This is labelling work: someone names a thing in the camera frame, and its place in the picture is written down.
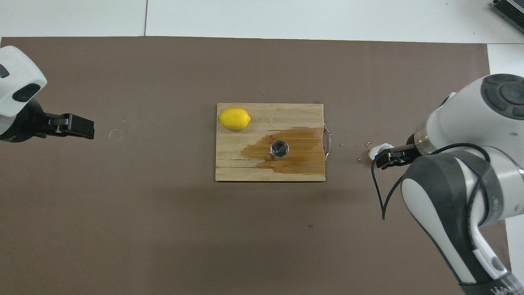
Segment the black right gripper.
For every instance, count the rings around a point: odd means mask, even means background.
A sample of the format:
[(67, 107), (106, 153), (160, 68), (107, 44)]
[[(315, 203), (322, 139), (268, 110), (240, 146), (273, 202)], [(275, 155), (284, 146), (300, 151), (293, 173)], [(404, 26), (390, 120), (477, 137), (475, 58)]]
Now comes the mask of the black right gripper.
[(375, 166), (382, 170), (391, 167), (406, 166), (414, 161), (417, 157), (421, 156), (417, 146), (414, 142), (414, 134), (411, 134), (406, 141), (406, 145), (410, 146), (399, 146), (390, 149), (383, 149), (375, 156)]

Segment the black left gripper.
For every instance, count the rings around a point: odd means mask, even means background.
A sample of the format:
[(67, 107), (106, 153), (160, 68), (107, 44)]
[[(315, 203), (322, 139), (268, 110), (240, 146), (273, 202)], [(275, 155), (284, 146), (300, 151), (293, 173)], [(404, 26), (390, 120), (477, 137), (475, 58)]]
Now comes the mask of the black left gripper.
[(1, 115), (0, 123), (0, 140), (8, 143), (21, 143), (34, 136), (45, 138), (49, 134), (93, 140), (95, 134), (92, 120), (71, 113), (49, 114), (48, 118), (36, 100), (28, 102), (15, 116)]

